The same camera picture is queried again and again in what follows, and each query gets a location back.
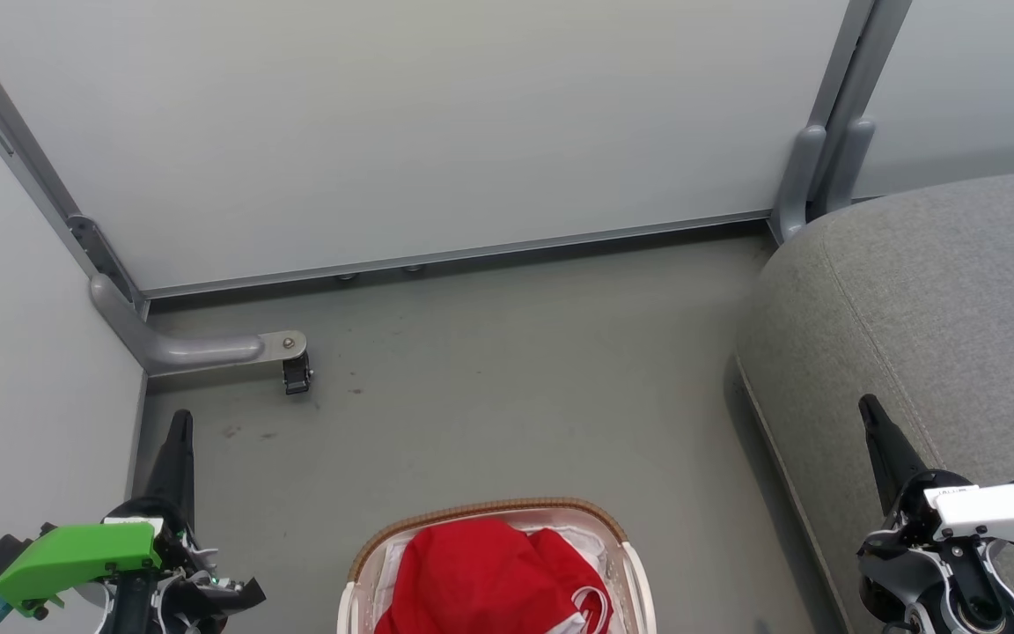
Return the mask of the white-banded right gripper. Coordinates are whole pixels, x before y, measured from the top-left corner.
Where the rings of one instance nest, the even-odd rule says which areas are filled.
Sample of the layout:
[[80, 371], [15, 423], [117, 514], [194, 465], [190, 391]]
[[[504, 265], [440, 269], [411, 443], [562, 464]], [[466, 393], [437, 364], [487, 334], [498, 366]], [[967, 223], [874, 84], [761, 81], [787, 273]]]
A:
[[864, 538], [862, 559], [921, 557], [934, 564], [994, 558], [1014, 545], [1014, 482], [971, 484], [951, 472], [925, 472], [901, 428], [875, 394], [858, 400], [884, 526]]

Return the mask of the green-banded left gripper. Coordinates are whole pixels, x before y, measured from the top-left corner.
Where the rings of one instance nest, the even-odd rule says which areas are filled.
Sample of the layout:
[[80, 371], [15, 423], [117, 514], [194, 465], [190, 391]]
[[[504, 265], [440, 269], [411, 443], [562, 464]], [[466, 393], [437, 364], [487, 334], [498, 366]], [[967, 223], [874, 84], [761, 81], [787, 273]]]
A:
[[174, 412], [146, 483], [146, 498], [121, 503], [97, 523], [46, 525], [37, 539], [0, 539], [0, 601], [27, 617], [61, 593], [125, 575], [208, 572], [195, 513], [194, 419]]

